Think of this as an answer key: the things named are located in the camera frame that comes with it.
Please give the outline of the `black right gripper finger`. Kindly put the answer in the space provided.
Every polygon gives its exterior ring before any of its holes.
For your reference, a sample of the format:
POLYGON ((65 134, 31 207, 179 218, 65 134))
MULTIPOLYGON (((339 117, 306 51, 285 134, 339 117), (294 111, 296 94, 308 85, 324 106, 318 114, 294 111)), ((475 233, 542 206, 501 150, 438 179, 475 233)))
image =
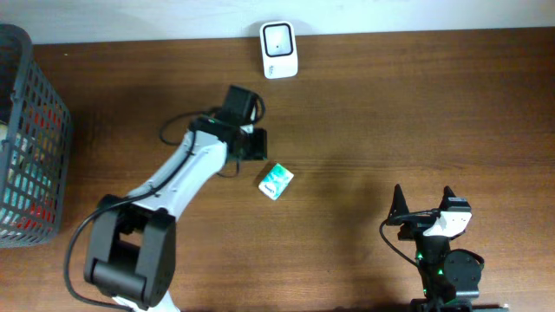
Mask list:
POLYGON ((455 197, 454 192, 452 191, 452 189, 448 185, 446 185, 443 188, 443 196, 442 196, 442 199, 441 199, 441 203, 439 205, 439 209, 441 211, 447 211, 451 207, 453 207, 454 203, 451 201, 451 198, 454 198, 454 197, 455 197))
POLYGON ((387 225, 400 225, 409 214, 408 206, 402 188, 395 185, 392 204, 388 213, 387 225))

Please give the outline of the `small teal tissue pack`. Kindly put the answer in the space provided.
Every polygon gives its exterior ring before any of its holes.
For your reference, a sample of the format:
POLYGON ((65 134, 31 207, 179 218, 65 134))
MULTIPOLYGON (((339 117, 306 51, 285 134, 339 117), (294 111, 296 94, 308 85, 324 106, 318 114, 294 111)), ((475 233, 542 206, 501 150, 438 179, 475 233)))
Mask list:
POLYGON ((276 163, 258 184, 258 189, 268 198, 277 200, 293 178, 292 172, 276 163))

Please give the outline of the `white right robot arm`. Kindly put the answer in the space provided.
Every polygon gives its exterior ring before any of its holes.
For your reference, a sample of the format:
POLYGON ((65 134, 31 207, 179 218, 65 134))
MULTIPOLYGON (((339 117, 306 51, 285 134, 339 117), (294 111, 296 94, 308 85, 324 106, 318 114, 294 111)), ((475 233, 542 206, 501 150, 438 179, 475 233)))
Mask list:
POLYGON ((452 249, 450 243, 465 233, 472 218, 472 208, 465 198, 449 186, 437 208, 413 211, 408 208, 400 185, 396 185, 384 226, 400 228, 397 239, 415 243, 415 256, 409 258, 390 242, 386 245, 418 270, 424 297, 413 299, 411 311, 471 311, 479 297, 479 282, 484 269, 482 256, 464 249, 452 249))

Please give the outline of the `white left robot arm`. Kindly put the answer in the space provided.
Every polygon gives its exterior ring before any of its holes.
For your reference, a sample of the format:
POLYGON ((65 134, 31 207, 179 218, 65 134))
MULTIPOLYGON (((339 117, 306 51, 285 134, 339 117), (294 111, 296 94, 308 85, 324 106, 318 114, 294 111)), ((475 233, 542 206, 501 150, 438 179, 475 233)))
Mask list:
POLYGON ((93 226, 84 279, 123 311, 174 311, 169 294, 176 265, 176 225, 197 192, 229 161, 267 156, 266 131, 256 125, 265 104, 231 86, 224 103, 194 115, 174 154, 124 197, 107 195, 86 219, 93 226))

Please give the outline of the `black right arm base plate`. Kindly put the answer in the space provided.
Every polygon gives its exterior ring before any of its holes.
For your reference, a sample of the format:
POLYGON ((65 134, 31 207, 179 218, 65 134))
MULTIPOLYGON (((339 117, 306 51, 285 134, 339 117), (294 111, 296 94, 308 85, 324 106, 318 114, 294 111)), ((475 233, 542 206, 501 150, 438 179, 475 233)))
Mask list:
POLYGON ((509 312, 507 307, 499 305, 473 306, 470 302, 444 303, 441 301, 429 301, 414 299, 409 304, 409 312, 509 312))

